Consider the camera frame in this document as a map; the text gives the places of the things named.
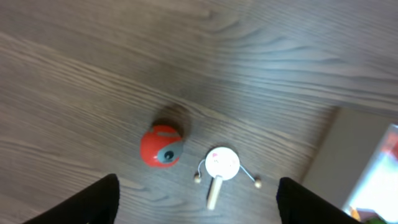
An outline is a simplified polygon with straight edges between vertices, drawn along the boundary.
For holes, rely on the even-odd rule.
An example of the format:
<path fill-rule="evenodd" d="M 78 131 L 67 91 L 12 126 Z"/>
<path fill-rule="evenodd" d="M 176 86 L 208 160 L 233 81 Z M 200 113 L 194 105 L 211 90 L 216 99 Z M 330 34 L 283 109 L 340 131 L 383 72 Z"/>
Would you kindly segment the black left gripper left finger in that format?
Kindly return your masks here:
<path fill-rule="evenodd" d="M 113 224 L 119 199 L 118 177 L 108 174 L 50 210 L 27 220 L 25 224 Z"/>

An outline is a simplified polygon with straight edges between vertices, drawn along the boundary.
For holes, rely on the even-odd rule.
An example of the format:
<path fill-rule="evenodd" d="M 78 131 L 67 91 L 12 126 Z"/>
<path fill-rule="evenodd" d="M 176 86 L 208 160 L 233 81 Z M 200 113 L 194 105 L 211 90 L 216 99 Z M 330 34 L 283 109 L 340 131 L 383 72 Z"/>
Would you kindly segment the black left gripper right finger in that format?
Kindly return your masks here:
<path fill-rule="evenodd" d="M 282 224 L 360 224 L 289 177 L 279 180 L 276 201 Z"/>

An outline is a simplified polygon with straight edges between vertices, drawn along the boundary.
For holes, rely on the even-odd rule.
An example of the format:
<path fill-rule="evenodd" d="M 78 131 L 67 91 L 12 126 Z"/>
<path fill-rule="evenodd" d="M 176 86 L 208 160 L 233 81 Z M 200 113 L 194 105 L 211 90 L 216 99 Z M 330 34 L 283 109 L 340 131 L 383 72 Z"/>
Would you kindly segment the orange dinosaur toy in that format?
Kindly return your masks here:
<path fill-rule="evenodd" d="M 357 220 L 359 222 L 361 221 L 361 217 L 360 217 L 359 212 L 357 211 L 356 208 L 349 207 L 349 213 L 355 220 Z"/>

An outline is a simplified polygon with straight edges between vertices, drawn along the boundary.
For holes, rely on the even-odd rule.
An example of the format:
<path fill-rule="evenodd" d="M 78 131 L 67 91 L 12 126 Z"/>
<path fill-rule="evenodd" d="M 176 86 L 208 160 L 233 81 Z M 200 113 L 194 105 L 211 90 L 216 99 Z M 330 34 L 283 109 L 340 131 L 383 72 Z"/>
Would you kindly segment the white box with pink interior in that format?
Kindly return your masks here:
<path fill-rule="evenodd" d="M 338 110 L 302 184 L 348 214 L 397 223 L 397 118 Z"/>

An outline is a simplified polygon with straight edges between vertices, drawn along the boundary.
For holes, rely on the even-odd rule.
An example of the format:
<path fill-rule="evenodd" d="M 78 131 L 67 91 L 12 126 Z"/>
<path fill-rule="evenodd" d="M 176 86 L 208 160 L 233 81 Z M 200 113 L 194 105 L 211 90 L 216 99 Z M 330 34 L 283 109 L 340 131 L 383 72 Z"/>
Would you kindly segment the green round disc toy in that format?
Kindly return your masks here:
<path fill-rule="evenodd" d="M 381 218 L 372 218 L 369 219 L 366 224 L 388 224 L 385 220 L 381 219 Z"/>

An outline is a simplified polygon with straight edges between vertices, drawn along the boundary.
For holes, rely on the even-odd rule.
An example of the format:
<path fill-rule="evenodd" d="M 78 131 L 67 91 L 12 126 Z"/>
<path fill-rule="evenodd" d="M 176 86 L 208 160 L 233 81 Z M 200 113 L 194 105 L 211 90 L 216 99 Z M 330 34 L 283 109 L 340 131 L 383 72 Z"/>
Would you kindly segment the white wooden rattle drum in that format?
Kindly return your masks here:
<path fill-rule="evenodd" d="M 262 187 L 260 177 L 252 175 L 241 163 L 238 153 L 226 146 L 218 146 L 210 149 L 206 156 L 199 162 L 197 171 L 193 176 L 194 183 L 201 182 L 201 166 L 213 178 L 206 200 L 206 208 L 214 210 L 221 192 L 223 182 L 234 178 L 239 171 L 243 171 L 253 182 L 255 188 Z"/>

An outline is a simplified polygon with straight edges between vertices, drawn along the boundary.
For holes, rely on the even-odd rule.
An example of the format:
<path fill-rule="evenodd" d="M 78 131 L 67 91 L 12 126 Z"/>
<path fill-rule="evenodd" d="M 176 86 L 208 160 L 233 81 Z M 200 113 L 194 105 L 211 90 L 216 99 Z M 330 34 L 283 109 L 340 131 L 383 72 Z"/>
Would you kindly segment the red round robot toy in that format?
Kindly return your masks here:
<path fill-rule="evenodd" d="M 152 126 L 141 139 L 141 159 L 150 167 L 172 167 L 178 162 L 182 152 L 183 138 L 171 126 Z"/>

